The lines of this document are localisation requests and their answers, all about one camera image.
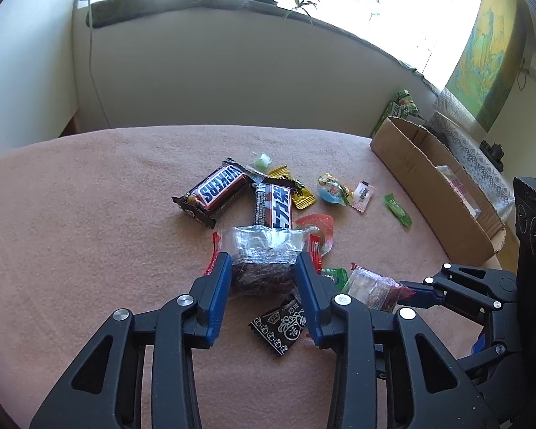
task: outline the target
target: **pink fabric surface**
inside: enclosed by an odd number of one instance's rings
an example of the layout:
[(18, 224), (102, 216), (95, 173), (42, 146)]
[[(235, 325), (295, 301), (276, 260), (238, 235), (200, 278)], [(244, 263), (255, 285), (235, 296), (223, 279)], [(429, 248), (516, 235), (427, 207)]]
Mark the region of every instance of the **pink fabric surface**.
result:
[[(295, 216), (328, 213), (334, 246), (324, 267), (357, 262), (399, 280), (437, 272), (445, 252), (421, 213), (369, 148), (369, 139), (317, 130), (187, 125), (99, 131), (14, 150), (0, 161), (0, 402), (22, 429), (90, 336), (117, 308), (144, 312), (189, 291), (212, 253), (212, 231), (171, 200), (227, 157), (265, 152), (316, 191), (329, 172), (377, 187), (366, 213), (318, 201)], [(393, 192), (407, 230), (383, 204)], [(253, 192), (218, 229), (250, 225)], [(195, 351), (203, 427), (325, 428), (335, 354), (305, 337), (275, 357), (247, 324), (278, 304), (240, 297), (220, 337)], [(419, 311), (457, 357), (480, 328), (443, 308)], [(150, 382), (146, 360), (144, 382)], [(144, 427), (150, 394), (144, 388)], [(379, 386), (379, 425), (386, 419)]]

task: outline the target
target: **white wall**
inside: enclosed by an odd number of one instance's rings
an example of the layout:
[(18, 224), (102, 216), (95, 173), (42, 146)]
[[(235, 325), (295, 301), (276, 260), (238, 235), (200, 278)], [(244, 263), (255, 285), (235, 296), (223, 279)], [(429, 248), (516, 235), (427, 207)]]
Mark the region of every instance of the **white wall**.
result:
[(0, 156), (58, 137), (77, 109), (73, 0), (0, 5)]
[[(80, 130), (107, 127), (74, 18)], [(435, 94), (392, 59), (332, 31), (249, 11), (194, 8), (94, 30), (93, 70), (112, 127), (244, 124), (368, 135), (400, 88)]]
[[(536, 177), (536, 81), (528, 76), (522, 91), (515, 83), (502, 111), (485, 139), (504, 151), (503, 176), (512, 184), (517, 176)], [(514, 229), (514, 212), (509, 219)]]

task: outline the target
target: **white lace tablecloth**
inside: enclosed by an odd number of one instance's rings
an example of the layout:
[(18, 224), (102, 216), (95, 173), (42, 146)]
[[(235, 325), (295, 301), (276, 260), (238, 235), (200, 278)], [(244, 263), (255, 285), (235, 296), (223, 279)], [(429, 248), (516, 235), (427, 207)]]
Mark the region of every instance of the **white lace tablecloth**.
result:
[(478, 144), (449, 118), (434, 113), (427, 125), (445, 134), (451, 153), (484, 192), (500, 219), (506, 222), (515, 204), (512, 185), (481, 152)]

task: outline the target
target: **green candy wrapper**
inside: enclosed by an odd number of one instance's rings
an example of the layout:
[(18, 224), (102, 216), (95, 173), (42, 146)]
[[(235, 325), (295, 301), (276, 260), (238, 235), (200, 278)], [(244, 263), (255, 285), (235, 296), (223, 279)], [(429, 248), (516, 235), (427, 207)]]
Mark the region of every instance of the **green candy wrapper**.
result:
[(385, 200), (385, 204), (387, 205), (387, 207), (391, 210), (391, 212), (395, 215), (399, 222), (405, 227), (411, 227), (413, 221), (411, 221), (411, 218), (407, 214), (407, 211), (405, 211), (403, 207), (395, 201), (395, 198), (393, 198), (393, 194), (390, 193), (389, 195), (384, 196), (383, 199)]
[(343, 268), (322, 269), (322, 276), (329, 277), (333, 280), (339, 291), (343, 289), (343, 286), (347, 282), (347, 271)]

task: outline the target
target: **painting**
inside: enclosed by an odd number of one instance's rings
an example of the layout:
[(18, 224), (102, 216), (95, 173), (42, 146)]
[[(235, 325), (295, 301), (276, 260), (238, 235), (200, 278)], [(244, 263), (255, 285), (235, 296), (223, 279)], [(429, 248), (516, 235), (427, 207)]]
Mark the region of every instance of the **painting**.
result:
[(489, 131), (522, 64), (526, 30), (518, 0), (481, 0), (475, 26), (446, 88)]

